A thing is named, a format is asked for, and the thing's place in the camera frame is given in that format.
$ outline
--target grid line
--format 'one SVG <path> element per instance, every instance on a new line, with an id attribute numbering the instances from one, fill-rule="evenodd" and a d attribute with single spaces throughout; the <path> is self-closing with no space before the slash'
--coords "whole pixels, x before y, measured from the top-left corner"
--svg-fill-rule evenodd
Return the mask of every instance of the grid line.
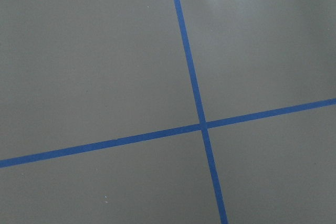
<path id="1" fill-rule="evenodd" d="M 221 119 L 221 120 L 216 120 L 216 121 L 210 121 L 210 122 L 207 122 L 206 124 L 207 124 L 207 128 L 209 129 L 209 128 L 221 127 L 221 126 L 230 125 L 230 124 L 243 123 L 243 122 L 247 122 L 251 120 L 263 119 L 263 118 L 267 118 L 270 116 L 291 114 L 291 113 L 300 112 L 304 110 L 312 110 L 312 109 L 317 109 L 317 108 L 322 108 L 322 107 L 332 106 L 332 105 L 336 105 L 336 98 L 313 102 L 313 103 L 305 103 L 305 104 L 285 107 L 281 109 L 246 114 L 246 115 L 236 116 L 234 118 L 226 118 L 226 119 Z M 107 141 L 98 142 L 98 143 L 78 145 L 78 146 L 74 146 L 70 148 L 63 148 L 63 149 L 54 150 L 50 152 L 41 152 L 41 153 L 36 153 L 36 154 L 31 154 L 31 155 L 2 159 L 0 160 L 0 168 L 21 165 L 21 164 L 26 164 L 26 163 L 31 163 L 31 162 L 37 162 L 37 161 L 42 161 L 42 160 L 57 158 L 57 157 L 62 157 L 62 156 L 74 155 L 74 154 L 79 154 L 83 152 L 97 151 L 100 149 L 111 148 L 115 146 L 132 144 L 132 143 L 138 143 L 142 141 L 159 139 L 162 137 L 180 135 L 180 134 L 200 131 L 200 130 L 201 130 L 201 126 L 199 124 L 193 124 L 193 125 L 188 125 L 188 126 L 183 126 L 183 127 L 176 127 L 176 128 L 172 128 L 168 130 L 155 131 L 155 132 L 150 132 L 150 133 L 145 133 L 145 134 L 140 134 L 140 135 L 135 135 L 135 136 L 122 137 L 122 138 L 118 138 L 115 140 L 107 140 Z"/>
<path id="2" fill-rule="evenodd" d="M 215 160 L 214 160 L 214 155 L 213 155 L 213 151 L 211 147 L 211 141 L 209 139 L 208 129 L 230 125 L 230 124 L 237 124 L 241 122 L 247 122 L 251 120 L 268 118 L 272 116 L 295 113 L 295 112 L 304 111 L 304 110 L 311 110 L 311 109 L 321 108 L 325 106 L 336 105 L 336 98 L 207 122 L 205 118 L 203 105 L 202 105 L 201 94 L 200 94 L 199 87 L 198 87 L 196 71 L 195 71 L 195 67 L 193 64 L 192 52 L 191 52 L 190 44 L 188 41 L 188 35 L 187 35 L 186 25 L 185 25 L 185 21 L 183 17 L 181 1 L 174 0 L 174 5 L 176 9 L 178 24 L 180 27 L 181 38 L 182 38 L 182 43 L 183 43 L 184 52 L 186 56 L 188 71 L 190 75 L 191 86 L 192 86 L 192 90 L 194 94 L 194 100 L 195 100 L 195 106 L 197 109 L 199 124 L 181 126 L 181 127 L 168 129 L 168 130 L 161 130 L 161 131 L 139 134 L 139 135 L 134 135 L 134 136 L 122 137 L 116 140 L 107 140 L 107 141 L 102 141 L 98 143 L 90 143 L 90 144 L 63 148 L 63 149 L 54 150 L 54 151 L 48 151 L 48 152 L 42 152 L 42 153 L 31 154 L 31 155 L 26 155 L 26 156 L 3 159 L 3 160 L 0 160 L 0 168 L 20 165 L 20 164 L 26 164 L 26 163 L 31 163 L 31 162 L 37 162 L 37 161 L 42 161 L 42 160 L 47 160 L 47 159 L 52 159 L 52 158 L 57 158 L 57 157 L 62 157 L 62 156 L 75 155 L 75 154 L 80 154 L 84 152 L 91 152 L 91 151 L 101 150 L 104 148 L 111 148 L 115 146 L 121 146 L 121 145 L 127 145 L 131 143 L 159 139 L 163 137 L 180 135 L 180 134 L 185 134 L 189 132 L 201 131 L 202 137 L 203 137 L 203 143 L 205 147 L 205 152 L 207 156 L 208 166 L 209 166 L 209 170 L 211 173 L 212 183 L 213 183 L 214 192 L 216 196 L 219 216 L 221 218 L 220 220 L 222 224 L 228 224 L 222 191 L 221 191 L 218 174 L 216 170 L 216 165 L 215 165 Z"/>
<path id="3" fill-rule="evenodd" d="M 207 158 L 207 161 L 208 161 L 208 166 L 209 166 L 209 170 L 210 170 L 210 174 L 211 174 L 212 184 L 213 184 L 214 191 L 215 191 L 217 208 L 218 208 L 219 216 L 221 218 L 220 222 L 222 224 L 228 224 L 226 211 L 225 211 L 225 206 L 224 206 L 224 201 L 223 201 L 222 190 L 221 190 L 221 187 L 220 187 L 221 185 L 219 183 L 218 173 L 217 173 L 216 164 L 215 164 L 215 158 L 214 158 L 214 154 L 213 154 L 212 147 L 211 147 L 208 128 L 207 128 L 207 125 L 206 125 L 201 94 L 200 94 L 200 91 L 199 91 L 200 89 L 198 88 L 197 75 L 196 75 L 195 66 L 194 66 L 194 62 L 193 62 L 193 56 L 192 56 L 191 49 L 190 49 L 188 33 L 187 33 L 187 29 L 186 29 L 185 22 L 184 22 L 181 1 L 180 0 L 174 0 L 174 4 L 175 4 L 175 9 L 176 9 L 178 24 L 179 24 L 179 27 L 180 27 L 180 32 L 181 32 L 181 37 L 182 37 L 182 42 L 183 42 L 183 48 L 184 48 L 184 52 L 185 52 L 185 58 L 186 58 L 187 65 L 188 65 L 190 81 L 191 81 L 191 85 L 192 85 L 192 89 L 193 89 L 193 93 L 194 93 L 194 100 L 195 100 L 195 105 L 196 105 L 196 109 L 197 109 L 198 120 L 199 120 L 199 122 L 200 122 L 199 124 L 201 126 L 201 132 L 202 132 L 202 137 L 203 137 L 203 143 L 204 143 L 206 158 Z"/>

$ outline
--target gray floor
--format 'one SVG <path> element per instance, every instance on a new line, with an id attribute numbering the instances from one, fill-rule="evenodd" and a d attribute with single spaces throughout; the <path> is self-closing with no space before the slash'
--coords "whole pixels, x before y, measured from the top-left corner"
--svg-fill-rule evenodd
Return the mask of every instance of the gray floor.
<path id="1" fill-rule="evenodd" d="M 336 98 L 336 0 L 181 0 L 208 121 Z M 199 123 L 173 0 L 0 0 L 0 160 Z M 334 106 L 209 130 L 229 223 L 336 223 Z M 200 131 L 0 169 L 1 223 L 220 223 Z"/>

